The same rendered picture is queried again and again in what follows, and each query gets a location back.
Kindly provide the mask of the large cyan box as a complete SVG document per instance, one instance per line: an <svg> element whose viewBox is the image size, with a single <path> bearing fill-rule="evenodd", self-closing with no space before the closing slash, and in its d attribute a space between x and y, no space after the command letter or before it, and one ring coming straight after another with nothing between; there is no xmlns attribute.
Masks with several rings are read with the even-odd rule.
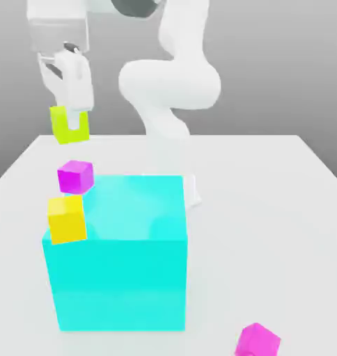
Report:
<svg viewBox="0 0 337 356"><path fill-rule="evenodd" d="M42 238L64 332L185 329L187 221L180 176L98 175L83 196L87 237Z"/></svg>

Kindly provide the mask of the small yellow cube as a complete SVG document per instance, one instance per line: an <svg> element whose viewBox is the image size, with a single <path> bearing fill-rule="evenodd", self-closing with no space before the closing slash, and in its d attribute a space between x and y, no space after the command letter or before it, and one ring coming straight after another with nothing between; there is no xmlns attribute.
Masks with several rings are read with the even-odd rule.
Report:
<svg viewBox="0 0 337 356"><path fill-rule="evenodd" d="M50 199L47 206L47 218L53 245L87 239L81 195Z"/></svg>

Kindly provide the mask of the small lime cube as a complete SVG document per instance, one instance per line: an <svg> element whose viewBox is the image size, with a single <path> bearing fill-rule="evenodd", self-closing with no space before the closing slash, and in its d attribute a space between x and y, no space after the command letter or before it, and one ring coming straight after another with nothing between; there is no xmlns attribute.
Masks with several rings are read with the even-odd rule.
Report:
<svg viewBox="0 0 337 356"><path fill-rule="evenodd" d="M79 114L79 128L72 130L68 127L67 113L64 106L49 108L52 132L59 144L77 143L89 139L88 113Z"/></svg>

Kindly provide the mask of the small magenta cube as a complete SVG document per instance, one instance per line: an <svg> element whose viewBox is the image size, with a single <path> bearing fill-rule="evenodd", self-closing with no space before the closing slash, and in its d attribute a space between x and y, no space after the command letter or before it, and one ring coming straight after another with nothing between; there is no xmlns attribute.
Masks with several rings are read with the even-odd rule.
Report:
<svg viewBox="0 0 337 356"><path fill-rule="evenodd" d="M242 330L235 356L277 356L281 338L259 323Z"/></svg>
<svg viewBox="0 0 337 356"><path fill-rule="evenodd" d="M57 170L60 192L82 195L94 185L93 164L86 161L68 161Z"/></svg>

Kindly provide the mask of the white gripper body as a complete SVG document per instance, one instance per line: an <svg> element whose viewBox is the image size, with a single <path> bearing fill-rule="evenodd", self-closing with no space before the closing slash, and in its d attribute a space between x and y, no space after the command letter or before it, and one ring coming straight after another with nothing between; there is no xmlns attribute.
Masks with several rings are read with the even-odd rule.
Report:
<svg viewBox="0 0 337 356"><path fill-rule="evenodd" d="M74 111L91 111L94 106L91 69L80 52L60 51L54 57L62 79L56 94L56 103Z"/></svg>

